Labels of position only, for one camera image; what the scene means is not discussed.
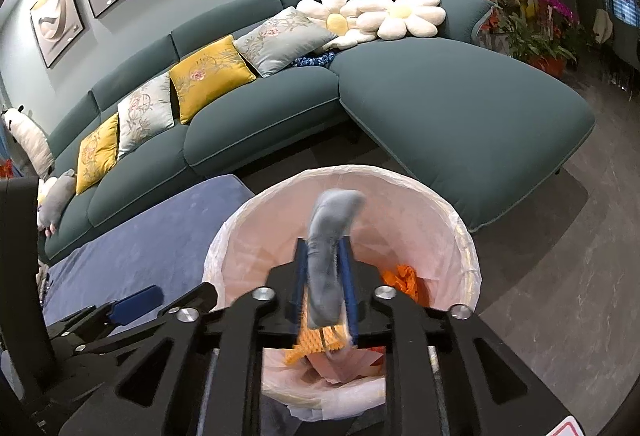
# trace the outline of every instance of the stuffed animal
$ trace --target stuffed animal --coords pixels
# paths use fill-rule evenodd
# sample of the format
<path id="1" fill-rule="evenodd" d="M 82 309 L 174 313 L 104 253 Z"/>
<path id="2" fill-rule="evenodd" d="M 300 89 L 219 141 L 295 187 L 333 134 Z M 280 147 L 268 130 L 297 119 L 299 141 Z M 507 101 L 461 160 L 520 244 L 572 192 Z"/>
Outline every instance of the stuffed animal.
<path id="1" fill-rule="evenodd" d="M 361 42 L 373 41 L 375 34 L 366 34 L 356 26 L 360 15 L 360 0 L 302 0 L 296 10 L 302 12 L 316 25 L 323 26 L 338 37 L 325 44 L 323 52 L 332 48 L 346 50 Z"/>
<path id="2" fill-rule="evenodd" d="M 49 176 L 47 181 L 44 181 L 42 178 L 38 181 L 38 207 L 42 205 L 44 198 L 47 197 L 47 194 L 49 194 L 49 191 L 57 180 L 55 176 Z"/>
<path id="3" fill-rule="evenodd" d="M 38 230 L 44 230 L 47 238 L 56 233 L 62 212 L 76 195 L 76 172 L 69 169 L 50 187 L 42 205 L 38 208 Z"/>
<path id="4" fill-rule="evenodd" d="M 408 33 L 416 38 L 432 38 L 446 18 L 440 0 L 361 0 L 356 26 L 366 34 L 393 41 Z"/>
<path id="5" fill-rule="evenodd" d="M 2 111 L 2 121 L 4 126 L 14 137 L 15 142 L 29 157 L 33 164 L 33 169 L 41 178 L 46 178 L 53 170 L 53 155 L 47 143 L 47 137 L 42 130 L 22 113 L 24 109 L 20 106 L 18 109 L 9 108 Z"/>

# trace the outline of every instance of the metal bolt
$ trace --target metal bolt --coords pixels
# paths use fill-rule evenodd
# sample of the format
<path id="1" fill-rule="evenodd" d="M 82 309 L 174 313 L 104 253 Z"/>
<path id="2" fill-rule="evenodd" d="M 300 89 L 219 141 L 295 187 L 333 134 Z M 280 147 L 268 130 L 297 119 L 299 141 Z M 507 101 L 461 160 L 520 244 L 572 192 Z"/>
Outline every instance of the metal bolt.
<path id="1" fill-rule="evenodd" d="M 466 304 L 454 304 L 449 311 L 454 319 L 460 319 L 461 321 L 468 319 L 473 313 Z"/>
<path id="2" fill-rule="evenodd" d="M 374 293 L 378 299 L 393 299 L 398 292 L 392 286 L 378 286 Z"/>
<path id="3" fill-rule="evenodd" d="M 276 297 L 276 292 L 268 286 L 260 286 L 260 288 L 256 288 L 251 295 L 258 301 L 270 301 Z"/>
<path id="4" fill-rule="evenodd" d="M 175 314 L 175 318 L 180 322 L 193 322 L 199 316 L 200 314 L 195 308 L 182 308 L 177 314 Z"/>

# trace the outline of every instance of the green sectional sofa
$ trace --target green sectional sofa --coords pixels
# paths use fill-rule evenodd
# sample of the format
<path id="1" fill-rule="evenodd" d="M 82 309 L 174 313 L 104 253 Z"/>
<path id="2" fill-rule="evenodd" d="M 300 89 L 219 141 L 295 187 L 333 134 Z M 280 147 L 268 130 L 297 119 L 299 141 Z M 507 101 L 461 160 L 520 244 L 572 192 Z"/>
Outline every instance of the green sectional sofa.
<path id="1" fill-rule="evenodd" d="M 204 45 L 227 34 L 239 37 L 299 1 L 219 6 L 129 58 L 50 135 L 54 175 L 77 167 L 81 140 L 136 87 Z M 75 196 L 41 256 L 56 263 L 203 179 L 350 118 L 409 174 L 451 202 L 470 230 L 494 221 L 567 160 L 589 135 L 594 117 L 558 80 L 473 46 L 492 5 L 442 0 L 447 19 L 437 38 L 361 44 L 338 54 L 329 69 L 288 68 L 225 94 Z"/>

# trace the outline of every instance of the gray plush toy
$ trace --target gray plush toy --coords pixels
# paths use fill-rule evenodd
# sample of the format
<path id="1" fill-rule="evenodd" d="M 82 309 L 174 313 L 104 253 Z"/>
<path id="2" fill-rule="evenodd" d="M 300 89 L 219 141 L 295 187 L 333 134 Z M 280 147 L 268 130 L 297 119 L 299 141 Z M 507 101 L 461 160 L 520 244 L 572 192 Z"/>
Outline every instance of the gray plush toy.
<path id="1" fill-rule="evenodd" d="M 338 280 L 338 241 L 349 234 L 364 202 L 364 194 L 349 189 L 327 190 L 316 201 L 307 238 L 307 324 L 312 330 L 340 321 L 344 299 Z"/>
<path id="2" fill-rule="evenodd" d="M 38 210 L 38 225 L 44 226 L 47 238 L 56 232 L 62 212 L 75 194 L 76 171 L 69 169 L 53 184 Z"/>

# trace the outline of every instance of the garbage bin liner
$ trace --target garbage bin liner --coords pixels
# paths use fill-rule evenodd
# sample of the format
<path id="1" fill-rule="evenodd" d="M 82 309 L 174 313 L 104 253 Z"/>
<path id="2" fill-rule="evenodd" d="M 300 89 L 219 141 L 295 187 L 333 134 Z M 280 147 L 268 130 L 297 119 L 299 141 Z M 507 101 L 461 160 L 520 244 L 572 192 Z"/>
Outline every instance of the garbage bin liner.
<path id="1" fill-rule="evenodd" d="M 245 202 L 209 247 L 204 281 L 216 286 L 217 308 L 262 286 L 269 271 L 292 260 L 305 238 L 317 197 L 331 188 L 366 196 L 351 228 L 357 260 L 380 270 L 414 267 L 429 292 L 430 306 L 478 303 L 478 256 L 460 216 L 420 182 L 386 169 L 340 165 L 304 171 Z M 264 350 L 262 392 L 285 403 L 305 421 L 357 416 L 385 401 L 385 378 L 367 376 L 334 386 L 313 374 L 305 359 L 284 365 L 282 350 Z"/>

